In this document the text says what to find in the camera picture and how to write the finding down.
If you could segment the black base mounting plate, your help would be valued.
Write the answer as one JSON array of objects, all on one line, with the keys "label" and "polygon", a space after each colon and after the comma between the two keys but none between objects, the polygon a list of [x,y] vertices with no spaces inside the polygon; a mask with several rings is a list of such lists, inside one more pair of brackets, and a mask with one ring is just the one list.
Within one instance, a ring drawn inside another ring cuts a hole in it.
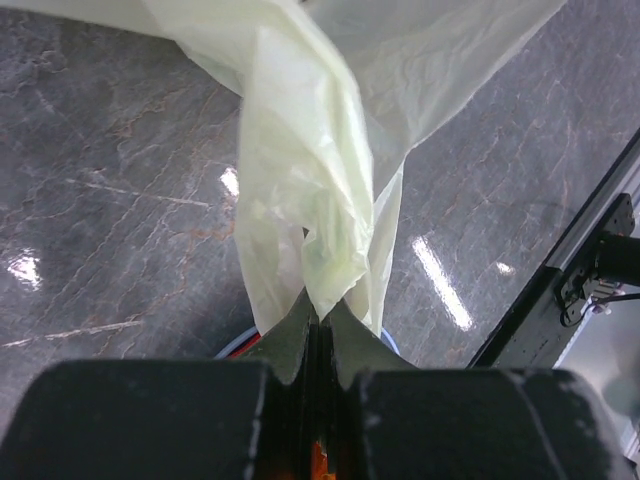
[{"label": "black base mounting plate", "polygon": [[552,368],[587,317],[595,270],[543,266],[473,356],[470,368]]}]

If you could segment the pale green plastic bag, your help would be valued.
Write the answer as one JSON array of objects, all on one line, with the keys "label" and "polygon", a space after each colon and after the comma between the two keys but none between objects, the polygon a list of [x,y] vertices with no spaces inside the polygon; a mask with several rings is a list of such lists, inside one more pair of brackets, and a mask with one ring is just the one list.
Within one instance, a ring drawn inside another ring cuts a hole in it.
[{"label": "pale green plastic bag", "polygon": [[235,242],[254,321],[306,291],[381,329],[408,153],[557,1],[150,1],[162,33],[242,98]]}]

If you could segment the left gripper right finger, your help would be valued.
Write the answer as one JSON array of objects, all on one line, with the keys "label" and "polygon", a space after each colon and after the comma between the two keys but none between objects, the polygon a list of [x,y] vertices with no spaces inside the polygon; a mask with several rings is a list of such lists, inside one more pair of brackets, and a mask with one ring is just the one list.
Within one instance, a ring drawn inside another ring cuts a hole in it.
[{"label": "left gripper right finger", "polygon": [[415,366],[387,347],[351,311],[345,300],[321,322],[329,333],[337,381],[348,390],[361,373],[407,371]]}]

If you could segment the blue plastic plate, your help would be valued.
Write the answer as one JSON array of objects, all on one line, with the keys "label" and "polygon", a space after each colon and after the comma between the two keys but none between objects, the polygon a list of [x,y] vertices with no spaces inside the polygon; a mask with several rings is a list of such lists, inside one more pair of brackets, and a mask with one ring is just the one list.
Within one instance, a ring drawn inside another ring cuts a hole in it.
[{"label": "blue plastic plate", "polygon": [[[226,358],[233,358],[239,356],[241,353],[246,351],[249,347],[254,345],[259,339],[261,335],[255,327],[250,327],[249,329],[242,332],[236,338],[231,340],[226,346],[224,346],[215,356],[215,360],[221,360]],[[382,328],[381,333],[382,342],[391,349],[395,354],[399,355],[399,348],[391,336],[391,334],[385,329]]]}]

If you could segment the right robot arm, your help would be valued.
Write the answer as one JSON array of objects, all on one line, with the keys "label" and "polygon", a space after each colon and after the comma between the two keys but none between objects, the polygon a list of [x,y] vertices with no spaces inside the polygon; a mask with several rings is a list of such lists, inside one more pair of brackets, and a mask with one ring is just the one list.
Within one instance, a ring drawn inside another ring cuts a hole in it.
[{"label": "right robot arm", "polygon": [[562,326],[573,327],[589,311],[639,297],[621,292],[625,285],[639,285],[639,240],[632,236],[635,227],[631,196],[621,193],[569,262],[555,290]]}]

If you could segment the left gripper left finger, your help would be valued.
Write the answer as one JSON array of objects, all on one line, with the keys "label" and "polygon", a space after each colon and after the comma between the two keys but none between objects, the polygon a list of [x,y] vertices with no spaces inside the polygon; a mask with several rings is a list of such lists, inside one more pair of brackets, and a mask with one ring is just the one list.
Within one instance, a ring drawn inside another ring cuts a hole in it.
[{"label": "left gripper left finger", "polygon": [[242,361],[260,361],[283,385],[294,383],[319,318],[305,289],[289,312],[256,343],[239,355]]}]

